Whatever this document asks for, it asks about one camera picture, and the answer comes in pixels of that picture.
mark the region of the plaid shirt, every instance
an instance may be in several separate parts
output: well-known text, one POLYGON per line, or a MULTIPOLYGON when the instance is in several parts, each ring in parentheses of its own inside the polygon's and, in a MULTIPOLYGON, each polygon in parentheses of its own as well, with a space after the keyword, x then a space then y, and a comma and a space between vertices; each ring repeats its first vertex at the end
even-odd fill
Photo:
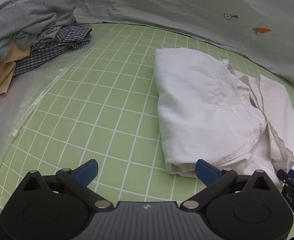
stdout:
POLYGON ((91 30, 77 23, 62 26, 53 41, 32 45, 30 55, 16 61, 13 76, 30 71, 69 49, 89 43, 91 30))

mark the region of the gray ribbed plate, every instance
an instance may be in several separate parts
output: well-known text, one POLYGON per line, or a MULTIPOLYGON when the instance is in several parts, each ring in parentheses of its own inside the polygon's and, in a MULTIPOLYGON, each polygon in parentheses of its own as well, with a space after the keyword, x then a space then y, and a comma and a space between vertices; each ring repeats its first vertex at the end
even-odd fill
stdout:
POLYGON ((176 202, 119 202, 110 212, 94 215, 74 240, 222 240, 202 217, 176 202))

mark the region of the beige fabric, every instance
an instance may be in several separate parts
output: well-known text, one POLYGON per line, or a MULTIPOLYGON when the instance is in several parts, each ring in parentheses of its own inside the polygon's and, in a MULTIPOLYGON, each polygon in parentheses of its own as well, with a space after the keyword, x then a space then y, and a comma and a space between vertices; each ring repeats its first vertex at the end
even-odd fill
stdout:
POLYGON ((16 66, 15 60, 20 60, 30 55, 30 48, 21 49, 16 43, 9 50, 4 61, 0 62, 0 94, 7 93, 13 72, 16 66))

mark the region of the plaid fabric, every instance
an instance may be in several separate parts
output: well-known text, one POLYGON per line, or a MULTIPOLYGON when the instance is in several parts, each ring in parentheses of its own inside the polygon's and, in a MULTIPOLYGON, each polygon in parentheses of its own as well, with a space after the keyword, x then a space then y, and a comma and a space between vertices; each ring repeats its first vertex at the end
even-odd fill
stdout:
POLYGON ((63 26, 53 41, 32 45, 30 55, 16 61, 13 76, 30 71, 69 49, 89 43, 91 30, 77 23, 63 26))

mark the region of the silver screw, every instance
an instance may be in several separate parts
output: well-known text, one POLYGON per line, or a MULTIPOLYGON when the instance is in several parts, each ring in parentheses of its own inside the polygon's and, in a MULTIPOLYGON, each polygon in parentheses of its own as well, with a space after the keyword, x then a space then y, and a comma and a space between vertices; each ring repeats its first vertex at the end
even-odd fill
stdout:
POLYGON ((199 206, 199 203, 194 200, 187 200, 183 203, 183 206, 188 209, 195 209, 199 206))
POLYGON ((108 200, 98 200, 95 202, 95 206, 98 208, 107 208, 111 205, 108 200))

